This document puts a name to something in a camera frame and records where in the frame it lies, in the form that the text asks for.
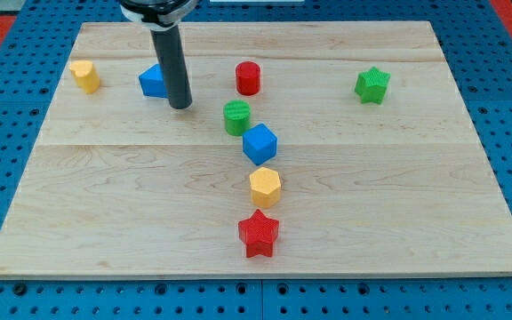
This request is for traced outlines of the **black robot arm flange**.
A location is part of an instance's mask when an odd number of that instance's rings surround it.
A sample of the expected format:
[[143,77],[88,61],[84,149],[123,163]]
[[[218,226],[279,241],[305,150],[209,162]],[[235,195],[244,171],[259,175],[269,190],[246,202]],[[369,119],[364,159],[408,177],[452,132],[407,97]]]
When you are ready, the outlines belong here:
[[179,24],[197,6],[197,0],[120,0],[120,9],[131,22],[154,31],[165,31]]

